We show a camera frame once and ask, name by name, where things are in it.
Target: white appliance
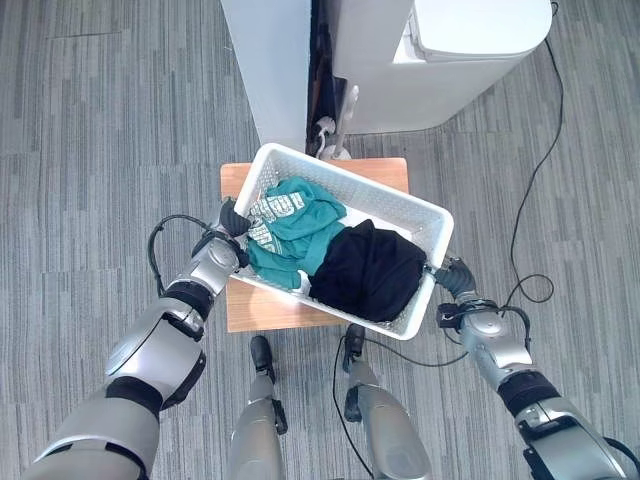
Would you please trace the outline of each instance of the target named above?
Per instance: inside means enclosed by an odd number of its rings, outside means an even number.
[[[360,93],[347,133],[447,121],[531,53],[549,0],[334,0],[333,74]]]

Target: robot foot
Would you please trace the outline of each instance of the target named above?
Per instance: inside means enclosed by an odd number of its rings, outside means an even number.
[[[364,327],[352,323],[347,328],[344,341],[344,358],[342,359],[342,369],[349,373],[351,361],[362,355],[364,347]]]
[[[257,335],[251,339],[249,344],[251,349],[251,358],[256,367],[257,373],[266,372],[271,381],[276,383],[276,374],[273,371],[273,356],[271,355],[271,347],[269,341],[262,335]]]

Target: black cable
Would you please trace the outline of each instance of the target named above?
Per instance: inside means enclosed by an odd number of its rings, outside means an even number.
[[[602,438],[604,439],[605,442],[607,442],[613,448],[624,453],[629,458],[629,460],[633,462],[633,465],[636,467],[636,471],[638,472],[638,475],[640,475],[640,460],[638,460],[638,457],[634,455],[634,453],[631,451],[629,447],[627,447],[624,443],[620,442],[619,440],[616,440],[615,438],[609,438],[609,437],[602,437]]]
[[[344,430],[344,434],[347,436],[347,440],[349,440],[349,444],[351,445],[351,448],[356,454],[356,457],[358,457],[358,460],[360,460],[362,467],[369,474],[369,477],[373,478],[373,473],[365,463],[364,459],[362,458],[362,455],[360,455],[360,452],[358,451],[355,444],[353,443],[353,440],[351,440],[351,435],[349,435],[349,430],[347,430],[347,424],[344,422],[344,418],[342,418],[342,411],[340,410],[340,406],[338,405],[338,399],[336,398],[336,371],[338,369],[338,357],[340,356],[340,348],[342,348],[342,342],[344,342],[344,339],[345,339],[344,335],[340,337],[340,342],[338,343],[338,350],[336,350],[336,359],[333,362],[333,392],[332,392],[333,404],[336,407],[336,411],[338,412],[338,418],[340,419],[340,423],[342,424],[342,429]]]
[[[378,346],[380,346],[380,347],[382,347],[384,349],[387,349],[391,353],[395,353],[397,356],[399,356],[403,360],[406,360],[409,363],[413,363],[414,365],[420,365],[421,367],[429,367],[429,368],[448,367],[449,365],[453,365],[454,363],[459,362],[464,357],[469,355],[469,352],[464,352],[459,357],[456,357],[456,358],[454,358],[452,360],[447,360],[446,362],[443,362],[443,363],[425,363],[425,362],[419,362],[418,360],[414,360],[412,358],[409,358],[406,355],[403,355],[402,353],[400,353],[398,350],[395,350],[395,349],[391,348],[390,346],[385,345],[384,343],[379,342],[377,340],[372,340],[370,338],[365,338],[365,341],[369,342],[369,343],[374,343],[374,344],[376,344],[376,345],[378,345]]]
[[[442,329],[442,333],[444,333],[444,336],[445,336],[445,337],[447,337],[447,339],[448,339],[450,342],[453,342],[453,343],[455,343],[456,345],[462,345],[462,342],[457,341],[456,339],[454,339],[453,337],[451,337],[451,336],[449,335],[449,332],[447,332],[447,329],[446,329],[446,328],[443,328],[443,329]]]
[[[518,207],[518,214],[516,215],[516,221],[515,224],[513,226],[513,234],[511,235],[511,246],[509,247],[509,259],[511,261],[511,267],[513,269],[513,272],[515,273],[516,276],[516,286],[514,287],[514,291],[509,294],[509,298],[507,300],[507,302],[505,303],[505,306],[509,305],[509,302],[511,301],[511,298],[513,297],[513,294],[515,293],[515,291],[520,290],[520,292],[522,293],[522,295],[529,300],[530,302],[533,303],[544,303],[546,301],[548,301],[552,296],[553,296],[553,292],[555,290],[555,286],[553,284],[553,281],[546,275],[540,274],[540,273],[534,273],[531,275],[527,275],[525,278],[520,278],[520,274],[518,272],[518,268],[516,266],[516,262],[515,262],[515,255],[514,255],[514,249],[515,249],[515,243],[516,243],[516,236],[518,234],[518,227],[520,226],[520,218],[522,217],[522,210],[524,209],[524,205],[527,201],[527,199],[529,198],[529,194],[531,193],[531,188],[533,187],[533,182],[536,179],[536,176],[538,175],[538,172],[540,171],[540,168],[542,167],[542,165],[544,165],[544,163],[547,161],[547,159],[549,158],[549,156],[551,155],[551,152],[553,151],[553,149],[556,146],[556,143],[558,143],[558,138],[560,138],[560,132],[562,131],[562,123],[564,120],[564,84],[562,82],[562,77],[560,76],[560,72],[558,71],[558,65],[556,64],[556,59],[555,56],[553,55],[553,50],[551,49],[551,44],[549,43],[548,39],[544,40],[544,44],[547,47],[547,50],[549,51],[549,57],[551,58],[551,64],[553,65],[553,71],[556,74],[556,78],[558,79],[558,85],[560,87],[560,108],[558,109],[558,125],[556,127],[556,133],[553,137],[553,141],[551,142],[551,145],[549,146],[549,148],[547,149],[546,153],[544,154],[544,156],[542,157],[542,160],[540,160],[538,162],[538,164],[536,165],[536,167],[533,170],[533,173],[531,174],[531,177],[529,178],[529,183],[527,185],[527,189],[524,193],[524,196],[522,197],[522,202],[520,202],[520,206]],[[527,293],[527,291],[525,290],[524,286],[523,286],[523,282],[527,279],[531,279],[531,278],[542,278],[544,280],[546,280],[547,282],[549,282],[550,285],[550,292],[548,295],[546,295],[543,298],[533,298],[531,295],[529,295]]]
[[[529,320],[529,315],[521,309],[520,307],[511,307],[509,305],[504,305],[500,307],[500,310],[503,312],[515,312],[520,316],[522,320],[522,324],[524,325],[524,348],[527,349],[527,352],[530,352],[531,348],[531,320]]]
[[[461,345],[460,342],[456,342],[455,340],[453,340],[450,337],[448,337],[448,338],[452,342]],[[335,360],[333,362],[333,387],[332,387],[333,405],[336,408],[336,412],[338,413],[338,418],[340,418],[340,423],[342,424],[342,429],[344,430],[344,434],[347,436],[347,440],[349,441],[349,445],[351,445],[351,448],[353,449],[354,453],[356,454],[356,457],[358,457],[358,460],[360,460],[360,463],[362,464],[362,467],[367,471],[369,476],[371,478],[373,478],[373,473],[371,472],[371,470],[367,466],[366,462],[362,458],[362,455],[360,455],[360,452],[358,451],[357,447],[353,443],[353,440],[351,439],[351,435],[349,435],[349,430],[347,429],[347,424],[344,421],[342,410],[340,410],[340,406],[338,405],[338,399],[336,397],[336,372],[338,370],[338,358],[340,357],[340,349],[342,348],[342,343],[344,342],[344,339],[345,339],[344,335],[342,337],[340,337],[340,342],[338,343],[338,349],[336,350],[336,358],[335,358]],[[425,362],[419,362],[417,360],[409,358],[406,355],[403,355],[402,353],[400,353],[399,351],[397,351],[397,350],[389,347],[388,345],[385,345],[384,343],[379,342],[377,340],[372,340],[370,338],[365,338],[365,341],[367,341],[369,343],[374,343],[374,344],[376,344],[376,345],[378,345],[378,346],[380,346],[382,348],[385,348],[385,349],[389,350],[391,353],[396,354],[397,356],[399,356],[403,360],[406,360],[409,363],[413,363],[414,365],[419,365],[421,367],[429,367],[429,368],[447,367],[449,365],[453,365],[456,362],[459,362],[460,360],[462,360],[464,357],[466,357],[469,354],[468,352],[464,352],[459,357],[456,357],[456,358],[454,358],[452,360],[448,360],[448,361],[442,362],[442,363],[425,363]]]
[[[206,230],[207,232],[216,233],[215,230],[212,230],[209,225],[207,225],[202,220],[192,217],[190,215],[185,215],[182,213],[178,213],[175,215],[169,215],[168,217],[164,217],[158,224],[154,227],[149,235],[149,240],[147,241],[147,260],[149,261],[149,266],[151,267],[151,271],[153,272],[153,278],[156,281],[156,290],[158,292],[158,296],[161,297],[165,293],[164,285],[162,284],[162,276],[160,275],[160,270],[158,269],[158,262],[156,261],[156,252],[155,252],[155,243],[156,236],[159,232],[164,230],[164,224],[174,220],[176,218],[181,218],[183,220],[188,220],[192,223],[195,223],[200,228]]]

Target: clothing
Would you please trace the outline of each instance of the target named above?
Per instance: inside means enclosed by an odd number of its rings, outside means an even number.
[[[371,220],[333,239],[309,278],[309,296],[372,322],[394,320],[420,284],[427,256],[418,246]]]
[[[300,287],[302,270],[316,273],[329,243],[344,225],[347,211],[333,195],[302,177],[267,189],[249,210],[249,260],[263,279],[282,287]]]

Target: robot leg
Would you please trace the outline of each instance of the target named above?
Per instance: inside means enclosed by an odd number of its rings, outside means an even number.
[[[380,387],[371,367],[359,358],[364,329],[351,325],[346,338],[343,366],[349,370],[349,391],[345,418],[364,424],[374,477],[428,479],[429,457],[407,411],[393,395]]]
[[[258,370],[251,384],[249,404],[245,407],[231,437],[229,476],[231,480],[284,479],[284,466],[278,435],[287,431],[282,404],[273,398],[273,369],[271,351],[268,360],[256,361],[269,348],[264,337],[252,340],[252,355]]]

